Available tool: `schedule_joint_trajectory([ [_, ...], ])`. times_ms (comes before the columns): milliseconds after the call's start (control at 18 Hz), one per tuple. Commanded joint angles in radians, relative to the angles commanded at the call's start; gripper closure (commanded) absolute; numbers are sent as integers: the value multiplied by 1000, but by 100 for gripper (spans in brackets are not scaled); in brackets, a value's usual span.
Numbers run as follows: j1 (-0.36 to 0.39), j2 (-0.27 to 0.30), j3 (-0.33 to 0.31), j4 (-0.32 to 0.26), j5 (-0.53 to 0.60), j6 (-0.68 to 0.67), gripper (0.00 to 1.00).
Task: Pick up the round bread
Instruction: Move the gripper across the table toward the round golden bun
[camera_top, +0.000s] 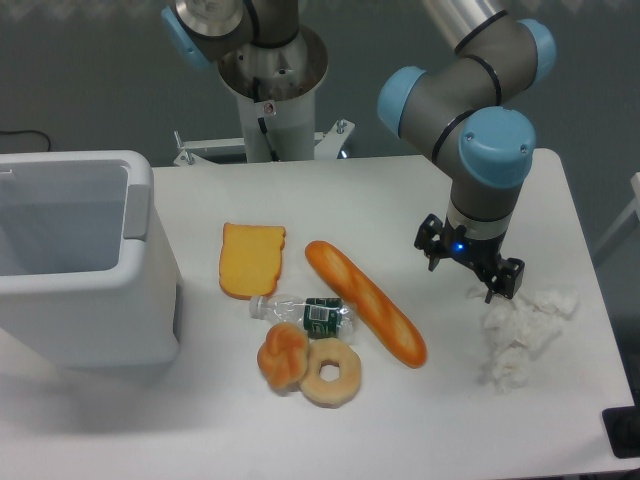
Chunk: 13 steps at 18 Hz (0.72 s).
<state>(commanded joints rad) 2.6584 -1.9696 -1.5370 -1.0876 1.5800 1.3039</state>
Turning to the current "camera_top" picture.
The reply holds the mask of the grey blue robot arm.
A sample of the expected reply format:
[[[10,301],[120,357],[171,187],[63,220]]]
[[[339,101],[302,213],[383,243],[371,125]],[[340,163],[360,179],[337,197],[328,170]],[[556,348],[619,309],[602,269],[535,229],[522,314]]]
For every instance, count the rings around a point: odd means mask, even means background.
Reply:
[[[498,1],[429,1],[426,10],[455,60],[429,74],[396,71],[378,100],[380,120],[452,182],[444,218],[427,217],[415,246],[431,266],[449,258],[472,270],[490,296],[512,298],[523,261],[500,249],[531,169],[536,133],[505,102],[546,77],[557,50],[534,20]],[[171,1],[162,17],[194,65],[216,64],[235,95],[253,162],[310,160],[315,93],[328,69],[323,41],[294,1]]]

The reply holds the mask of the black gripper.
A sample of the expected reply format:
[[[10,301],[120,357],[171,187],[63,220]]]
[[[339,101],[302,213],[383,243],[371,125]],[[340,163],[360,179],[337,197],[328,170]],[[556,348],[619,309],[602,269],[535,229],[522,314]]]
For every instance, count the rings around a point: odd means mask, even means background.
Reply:
[[[525,262],[502,258],[500,249],[506,234],[484,240],[472,239],[464,226],[453,228],[429,214],[418,228],[414,247],[428,259],[428,270],[434,271],[441,259],[453,261],[472,270],[487,287],[485,302],[494,296],[511,300],[519,290]]]

